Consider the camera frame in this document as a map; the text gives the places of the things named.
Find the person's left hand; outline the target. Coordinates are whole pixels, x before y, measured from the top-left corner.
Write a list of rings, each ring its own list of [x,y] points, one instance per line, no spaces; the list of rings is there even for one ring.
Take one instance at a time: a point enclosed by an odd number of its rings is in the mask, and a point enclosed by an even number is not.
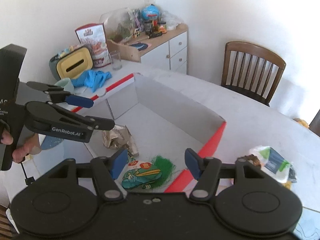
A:
[[[1,135],[1,143],[5,145],[11,145],[14,142],[11,134],[4,129]],[[39,135],[35,133],[29,137],[22,146],[19,146],[12,153],[12,159],[15,163],[21,163],[24,158],[31,154],[37,155],[41,152],[41,146],[39,141]]]

